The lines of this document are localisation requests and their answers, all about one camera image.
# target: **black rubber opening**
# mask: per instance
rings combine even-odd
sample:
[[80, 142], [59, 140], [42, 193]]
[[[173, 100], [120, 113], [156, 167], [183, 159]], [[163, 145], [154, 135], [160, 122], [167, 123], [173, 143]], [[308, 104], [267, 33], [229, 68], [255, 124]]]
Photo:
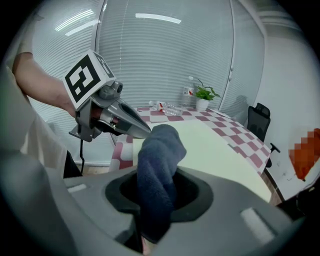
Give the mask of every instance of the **black rubber opening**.
[[[170, 216], [170, 223], [190, 222], [199, 218], [212, 204], [213, 192], [203, 180], [177, 169], [172, 177], [177, 191], [175, 210]], [[122, 213], [134, 215], [138, 232], [141, 231], [141, 214], [137, 196], [137, 171], [116, 178], [106, 189], [105, 196], [115, 209]], [[170, 226], [143, 236], [152, 243], [157, 243]]]
[[[181, 173], [176, 173], [173, 177], [173, 183], [176, 188], [177, 198], [174, 205], [176, 210], [188, 205], [194, 201], [199, 195], [199, 188], [190, 179], [183, 176]], [[137, 173], [127, 178], [120, 185], [121, 194], [131, 202], [139, 205], [137, 198]]]

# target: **checkered tablecloth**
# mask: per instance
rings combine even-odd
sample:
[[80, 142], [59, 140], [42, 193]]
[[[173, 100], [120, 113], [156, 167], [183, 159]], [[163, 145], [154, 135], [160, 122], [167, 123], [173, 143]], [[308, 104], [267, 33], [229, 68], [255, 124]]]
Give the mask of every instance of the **checkered tablecloth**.
[[[194, 108], [188, 108], [181, 116], [170, 116], [152, 110], [150, 107], [135, 109], [147, 124], [199, 119], [224, 138], [228, 145], [241, 154], [260, 175], [266, 167], [270, 149], [243, 125], [212, 110], [198, 112]], [[131, 166], [133, 166], [133, 138], [128, 135], [120, 135], [114, 148], [109, 170], [115, 171]]]

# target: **person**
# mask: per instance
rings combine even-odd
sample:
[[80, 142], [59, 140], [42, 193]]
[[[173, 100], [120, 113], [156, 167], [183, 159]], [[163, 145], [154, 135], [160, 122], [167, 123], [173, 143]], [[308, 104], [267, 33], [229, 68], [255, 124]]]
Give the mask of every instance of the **person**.
[[37, 14], [30, 17], [16, 35], [1, 65], [1, 148], [19, 150], [62, 178], [78, 177], [81, 172], [66, 147], [32, 108], [28, 97], [67, 111], [75, 117], [75, 108], [61, 80], [48, 75], [34, 60], [32, 38]]

